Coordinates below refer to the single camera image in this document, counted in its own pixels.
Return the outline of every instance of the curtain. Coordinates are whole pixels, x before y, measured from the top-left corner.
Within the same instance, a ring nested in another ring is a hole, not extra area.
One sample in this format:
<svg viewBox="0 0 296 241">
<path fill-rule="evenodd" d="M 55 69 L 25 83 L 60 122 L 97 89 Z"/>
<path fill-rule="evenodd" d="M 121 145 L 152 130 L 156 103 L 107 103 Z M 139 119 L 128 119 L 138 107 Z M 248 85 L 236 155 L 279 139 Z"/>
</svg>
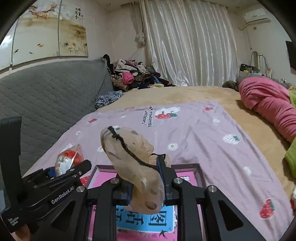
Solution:
<svg viewBox="0 0 296 241">
<path fill-rule="evenodd" d="M 145 45 L 145 35 L 143 32 L 143 22 L 142 22 L 142 16 L 140 11 L 140 3 L 139 2 L 131 2 L 129 4 L 130 6 L 130 13 L 131 13 L 131 20 L 133 22 L 133 26 L 136 30 L 136 38 L 135 42 L 139 44 L 140 46 Z"/>
<path fill-rule="evenodd" d="M 216 85 L 238 76 L 226 7 L 200 0 L 142 0 L 148 63 L 180 86 Z"/>
</svg>

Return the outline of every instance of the bird print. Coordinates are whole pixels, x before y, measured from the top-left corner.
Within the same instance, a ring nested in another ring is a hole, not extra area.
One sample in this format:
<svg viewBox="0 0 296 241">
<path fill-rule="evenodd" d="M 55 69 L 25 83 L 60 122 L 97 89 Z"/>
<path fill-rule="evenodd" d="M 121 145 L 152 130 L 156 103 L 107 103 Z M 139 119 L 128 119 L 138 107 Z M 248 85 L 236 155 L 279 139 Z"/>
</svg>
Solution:
<svg viewBox="0 0 296 241">
<path fill-rule="evenodd" d="M 165 233 L 168 233 L 168 231 L 163 231 L 163 230 L 161 230 L 161 233 L 159 234 L 159 237 L 162 235 L 165 239 L 168 239 L 168 238 L 165 236 Z"/>
</svg>

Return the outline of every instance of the air conditioner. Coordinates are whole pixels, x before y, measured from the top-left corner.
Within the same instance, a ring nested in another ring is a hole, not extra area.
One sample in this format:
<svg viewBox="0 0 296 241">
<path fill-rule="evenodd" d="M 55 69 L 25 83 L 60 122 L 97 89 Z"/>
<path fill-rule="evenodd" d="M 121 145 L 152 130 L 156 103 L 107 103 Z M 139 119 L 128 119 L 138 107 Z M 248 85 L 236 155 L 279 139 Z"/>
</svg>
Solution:
<svg viewBox="0 0 296 241">
<path fill-rule="evenodd" d="M 270 20 L 266 15 L 266 12 L 263 8 L 259 8 L 244 14 L 244 19 L 247 23 L 254 22 L 257 20 Z"/>
</svg>

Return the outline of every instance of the strawberry print blanket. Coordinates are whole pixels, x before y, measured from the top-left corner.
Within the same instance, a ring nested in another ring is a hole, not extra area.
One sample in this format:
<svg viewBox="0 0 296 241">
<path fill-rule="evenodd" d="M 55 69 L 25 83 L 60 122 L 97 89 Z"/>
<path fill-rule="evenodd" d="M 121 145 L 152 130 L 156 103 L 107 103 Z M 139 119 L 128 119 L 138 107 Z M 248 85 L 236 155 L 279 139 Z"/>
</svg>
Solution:
<svg viewBox="0 0 296 241">
<path fill-rule="evenodd" d="M 65 148 L 80 144 L 83 156 L 111 165 L 100 143 L 101 130 L 127 126 L 169 155 L 172 164 L 199 164 L 203 185 L 217 186 L 267 241 L 278 241 L 293 215 L 269 163 L 249 136 L 217 102 L 147 106 L 86 115 L 27 172 L 54 166 Z"/>
</svg>

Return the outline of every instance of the open box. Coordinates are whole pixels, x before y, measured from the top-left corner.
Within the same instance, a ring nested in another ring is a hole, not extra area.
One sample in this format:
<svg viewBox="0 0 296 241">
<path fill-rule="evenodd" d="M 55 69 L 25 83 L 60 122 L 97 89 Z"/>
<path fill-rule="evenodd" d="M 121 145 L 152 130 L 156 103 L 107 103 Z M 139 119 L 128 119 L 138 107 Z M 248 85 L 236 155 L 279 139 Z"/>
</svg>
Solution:
<svg viewBox="0 0 296 241">
<path fill-rule="evenodd" d="M 204 181 L 198 164 L 172 165 L 178 177 L 185 179 L 195 186 L 204 187 Z M 85 186 L 90 189 L 102 185 L 105 181 L 116 176 L 116 170 L 109 165 L 96 165 Z M 205 237 L 205 230 L 202 220 L 200 205 L 197 205 L 202 230 L 202 237 Z M 93 213 L 89 227 L 89 240 L 92 240 L 94 228 L 94 214 L 96 206 L 93 206 Z M 177 240 L 177 207 L 164 206 L 161 211 L 154 215 L 145 215 L 130 212 L 123 206 L 116 206 L 117 240 Z"/>
</svg>

